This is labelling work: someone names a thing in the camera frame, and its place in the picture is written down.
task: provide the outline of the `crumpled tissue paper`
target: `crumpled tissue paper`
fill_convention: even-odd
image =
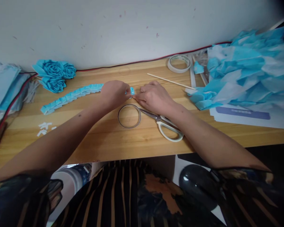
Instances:
[[[252,111],[284,110],[284,27],[241,32],[231,44],[208,48],[210,82],[190,94],[200,110],[224,104]]]

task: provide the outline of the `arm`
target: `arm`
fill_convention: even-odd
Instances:
[[[95,103],[36,140],[3,166],[0,181],[19,173],[50,177],[71,156],[91,127],[130,97],[128,84],[117,80],[105,83]]]
[[[141,87],[140,94],[134,95],[133,98],[148,110],[168,117],[212,168],[239,166],[270,171],[232,138],[173,101],[157,81]]]

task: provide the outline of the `black striped clothing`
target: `black striped clothing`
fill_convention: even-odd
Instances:
[[[245,168],[214,170],[228,226],[284,226],[284,179]],[[0,226],[45,226],[62,182],[18,175],[0,182]],[[53,226],[224,226],[203,204],[141,160],[112,161]]]

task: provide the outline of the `white scissors handle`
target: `white scissors handle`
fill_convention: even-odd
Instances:
[[[165,124],[165,123],[163,123],[161,121],[157,121],[157,124],[158,124],[159,130],[160,130],[160,133],[162,134],[162,136],[164,136],[169,141],[171,141],[171,142],[179,142],[179,141],[181,141],[183,139],[184,135],[183,135],[182,132],[176,130],[175,128],[173,128],[173,127],[171,127],[171,126],[169,126],[169,125],[167,125],[167,124]],[[165,128],[168,128],[169,130],[171,130],[171,131],[173,131],[175,133],[177,133],[179,137],[177,139],[169,138],[167,135],[164,134],[164,132],[162,130],[162,126],[165,127]]]
[[[175,126],[175,127],[177,128],[177,126],[176,126],[174,123],[172,123],[172,122],[171,122],[168,118],[166,118],[165,116],[160,115],[160,117],[161,117],[162,120],[168,122],[169,124],[171,124],[171,125],[173,125],[173,126]]]

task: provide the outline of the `double-sided tape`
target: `double-sided tape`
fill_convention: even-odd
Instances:
[[[124,107],[126,107],[126,106],[132,106],[132,107],[135,107],[135,108],[136,108],[136,110],[137,110],[137,111],[138,111],[138,113],[139,113],[139,120],[138,120],[138,123],[137,123],[137,124],[135,124],[134,126],[131,126],[131,127],[127,127],[127,126],[122,125],[122,124],[121,124],[121,122],[120,122],[120,119],[119,119],[119,116],[120,116],[120,112],[121,112],[121,110],[122,110]],[[141,122],[141,111],[140,111],[139,107],[137,107],[137,106],[136,106],[136,105],[134,105],[134,104],[126,104],[126,105],[122,106],[122,107],[121,107],[121,109],[120,109],[120,110],[119,110],[119,112],[118,112],[118,122],[119,122],[119,124],[120,124],[123,128],[131,129],[131,128],[135,128],[135,127],[137,127],[137,126],[140,124],[140,122]]]
[[[173,61],[173,60],[176,60],[176,59],[184,61],[186,63],[186,65],[187,65],[187,68],[185,68],[185,69],[178,69],[178,68],[173,67],[170,62]],[[171,58],[169,59],[169,61],[167,63],[167,67],[169,68],[169,70],[173,71],[174,73],[184,73],[187,70],[189,70],[191,65],[192,65],[192,63],[191,63],[190,59],[188,57],[186,57],[185,55],[174,55],[174,56],[171,56]]]

